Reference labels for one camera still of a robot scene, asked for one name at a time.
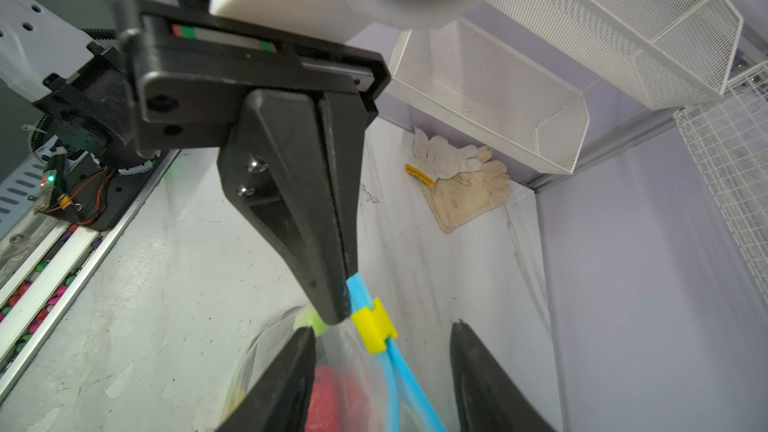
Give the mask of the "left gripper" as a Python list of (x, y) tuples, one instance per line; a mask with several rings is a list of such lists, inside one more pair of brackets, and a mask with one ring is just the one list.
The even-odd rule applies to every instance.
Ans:
[[(367, 114), (391, 81), (382, 55), (147, 0), (120, 0), (116, 24), (136, 149), (222, 147), (239, 116), (217, 159), (226, 198), (321, 318), (345, 320)], [(325, 93), (331, 186), (315, 103), (300, 93)]]

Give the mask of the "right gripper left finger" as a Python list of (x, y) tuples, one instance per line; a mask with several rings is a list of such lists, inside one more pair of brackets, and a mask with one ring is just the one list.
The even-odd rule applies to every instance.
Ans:
[(300, 328), (218, 430), (302, 431), (308, 417), (315, 366), (314, 332), (308, 327)]

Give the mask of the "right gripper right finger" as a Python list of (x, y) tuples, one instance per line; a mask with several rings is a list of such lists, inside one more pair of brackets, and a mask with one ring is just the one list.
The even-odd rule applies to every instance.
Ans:
[(451, 327), (450, 362), (462, 431), (554, 431), (465, 322)]

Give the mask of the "pink dragonfruit toy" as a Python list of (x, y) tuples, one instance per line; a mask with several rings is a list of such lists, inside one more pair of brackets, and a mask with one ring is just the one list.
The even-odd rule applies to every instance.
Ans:
[(315, 368), (305, 431), (378, 431), (370, 373), (354, 367)]

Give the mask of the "clear zip top bag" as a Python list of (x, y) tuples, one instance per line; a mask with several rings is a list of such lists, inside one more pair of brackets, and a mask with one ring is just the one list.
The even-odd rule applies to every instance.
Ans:
[(235, 370), (219, 430), (444, 430), (382, 302), (359, 274), (347, 287), (352, 314), (335, 326), (303, 305), (262, 327)]

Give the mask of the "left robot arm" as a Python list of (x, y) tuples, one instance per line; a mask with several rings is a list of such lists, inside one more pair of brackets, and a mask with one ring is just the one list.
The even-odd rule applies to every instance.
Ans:
[(1, 0), (1, 78), (110, 166), (215, 147), (223, 192), (321, 318), (352, 312), (364, 137), (381, 55), (213, 16), (208, 0), (120, 0), (116, 48), (34, 0)]

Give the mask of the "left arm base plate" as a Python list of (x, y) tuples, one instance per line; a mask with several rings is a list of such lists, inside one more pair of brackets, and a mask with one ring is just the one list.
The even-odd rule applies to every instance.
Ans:
[(135, 167), (108, 167), (87, 154), (71, 170), (49, 164), (40, 181), (37, 213), (104, 232), (117, 225), (148, 184), (164, 153)]

